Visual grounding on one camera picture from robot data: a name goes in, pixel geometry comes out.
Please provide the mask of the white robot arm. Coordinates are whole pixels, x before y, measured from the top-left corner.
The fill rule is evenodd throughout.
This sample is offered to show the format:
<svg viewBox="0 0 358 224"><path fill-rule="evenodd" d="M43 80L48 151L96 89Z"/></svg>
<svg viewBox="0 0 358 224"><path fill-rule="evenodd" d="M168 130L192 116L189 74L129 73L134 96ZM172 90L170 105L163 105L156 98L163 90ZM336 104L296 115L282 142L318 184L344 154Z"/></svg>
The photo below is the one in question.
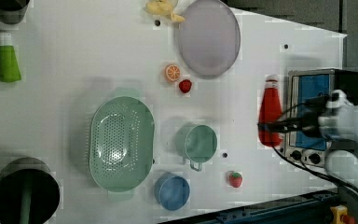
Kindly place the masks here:
<svg viewBox="0 0 358 224"><path fill-rule="evenodd" d="M311 98L279 112L272 119L261 119L257 127L260 142L267 147L279 145L273 134L291 132L358 144L358 105L350 102L344 91L334 90L329 96ZM358 158L358 149L351 154Z"/></svg>

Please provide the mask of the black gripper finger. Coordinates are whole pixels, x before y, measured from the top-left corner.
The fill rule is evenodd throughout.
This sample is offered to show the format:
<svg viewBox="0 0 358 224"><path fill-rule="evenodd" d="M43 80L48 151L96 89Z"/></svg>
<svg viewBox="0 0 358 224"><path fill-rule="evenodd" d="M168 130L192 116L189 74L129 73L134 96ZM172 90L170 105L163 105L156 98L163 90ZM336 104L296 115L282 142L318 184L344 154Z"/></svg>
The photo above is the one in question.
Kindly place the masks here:
<svg viewBox="0 0 358 224"><path fill-rule="evenodd" d="M259 131L270 133L291 133L302 130L301 119L289 118L284 120L275 120L273 122L259 122L257 124Z"/></svg>

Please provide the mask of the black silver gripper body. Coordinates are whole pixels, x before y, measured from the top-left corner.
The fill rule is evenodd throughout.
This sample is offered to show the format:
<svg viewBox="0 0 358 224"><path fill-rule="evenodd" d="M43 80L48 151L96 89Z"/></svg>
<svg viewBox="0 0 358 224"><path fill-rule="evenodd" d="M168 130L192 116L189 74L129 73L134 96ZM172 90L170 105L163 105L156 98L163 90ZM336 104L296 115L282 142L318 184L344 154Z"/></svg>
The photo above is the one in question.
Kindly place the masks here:
<svg viewBox="0 0 358 224"><path fill-rule="evenodd" d="M318 118L325 112L325 105L329 97L321 95L306 100L303 105L306 112L301 116L301 132L307 137L321 137Z"/></svg>

